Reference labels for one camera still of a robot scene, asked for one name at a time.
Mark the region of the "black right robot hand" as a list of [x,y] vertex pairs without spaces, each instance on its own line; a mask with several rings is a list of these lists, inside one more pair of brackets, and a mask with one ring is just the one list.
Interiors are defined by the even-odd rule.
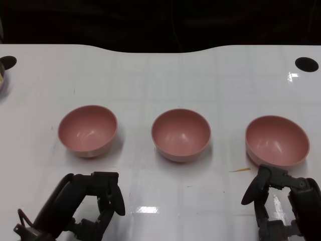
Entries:
[[[270,187],[290,189],[288,199],[295,216],[291,225],[284,225],[282,220],[269,220],[265,203]],[[294,178],[284,169],[260,165],[241,204],[251,202],[254,203],[260,240],[287,240],[293,235],[305,240],[320,240],[320,188],[314,179]]]

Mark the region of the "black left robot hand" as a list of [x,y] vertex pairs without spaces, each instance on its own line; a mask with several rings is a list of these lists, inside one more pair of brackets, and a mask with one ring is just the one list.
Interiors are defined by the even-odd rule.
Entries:
[[[49,233],[53,238],[71,231],[78,240],[102,240],[113,214],[125,215],[118,177],[117,172],[67,174],[37,215],[33,228]],[[86,196],[97,198],[100,215],[96,221],[82,219],[76,223],[73,215]]]

